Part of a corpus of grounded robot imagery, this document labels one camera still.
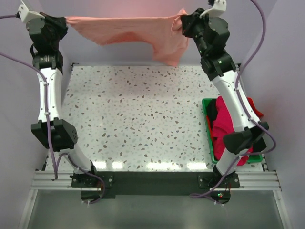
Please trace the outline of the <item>salmon pink t shirt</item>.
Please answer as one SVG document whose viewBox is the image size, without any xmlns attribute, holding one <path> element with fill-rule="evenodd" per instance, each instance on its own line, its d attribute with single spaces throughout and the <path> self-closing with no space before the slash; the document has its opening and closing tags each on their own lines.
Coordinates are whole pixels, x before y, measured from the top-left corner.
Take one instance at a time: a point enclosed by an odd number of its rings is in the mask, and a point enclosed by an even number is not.
<svg viewBox="0 0 305 229">
<path fill-rule="evenodd" d="M 82 37 L 98 44 L 144 42 L 153 48 L 153 59 L 169 66 L 177 66 L 188 47 L 188 38 L 182 35 L 182 8 L 169 17 L 96 18 L 66 17 Z"/>
</svg>

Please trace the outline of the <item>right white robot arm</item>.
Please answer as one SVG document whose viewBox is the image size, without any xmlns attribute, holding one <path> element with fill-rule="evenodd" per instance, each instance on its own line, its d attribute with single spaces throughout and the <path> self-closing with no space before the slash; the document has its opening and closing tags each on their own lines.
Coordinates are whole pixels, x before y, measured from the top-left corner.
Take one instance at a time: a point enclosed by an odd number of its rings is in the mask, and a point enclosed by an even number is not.
<svg viewBox="0 0 305 229">
<path fill-rule="evenodd" d="M 219 91 L 233 123 L 233 132 L 224 136 L 224 153 L 212 176 L 215 186 L 224 187 L 229 182 L 229 174 L 235 172 L 240 157 L 262 139 L 269 126 L 260 121 L 244 91 L 237 85 L 236 66 L 224 49 L 230 36 L 228 23 L 219 17 L 202 15 L 203 12 L 203 8 L 198 8 L 190 15 L 181 16 L 182 34 L 194 40 L 201 67 Z"/>
</svg>

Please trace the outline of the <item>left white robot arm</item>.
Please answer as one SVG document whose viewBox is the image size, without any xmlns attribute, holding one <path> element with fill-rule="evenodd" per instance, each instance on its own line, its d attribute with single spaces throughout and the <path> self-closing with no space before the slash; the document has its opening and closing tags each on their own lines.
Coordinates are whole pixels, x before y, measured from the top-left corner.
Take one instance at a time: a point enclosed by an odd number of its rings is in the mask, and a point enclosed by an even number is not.
<svg viewBox="0 0 305 229">
<path fill-rule="evenodd" d="M 38 121 L 31 125 L 31 132 L 50 151 L 55 177 L 59 162 L 65 157 L 73 167 L 73 178 L 94 187 L 99 181 L 96 169 L 77 144 L 75 126 L 62 117 L 63 56 L 59 42 L 68 31 L 66 20 L 40 13 L 26 23 L 26 29 L 33 42 L 30 53 L 40 86 L 40 112 Z"/>
</svg>

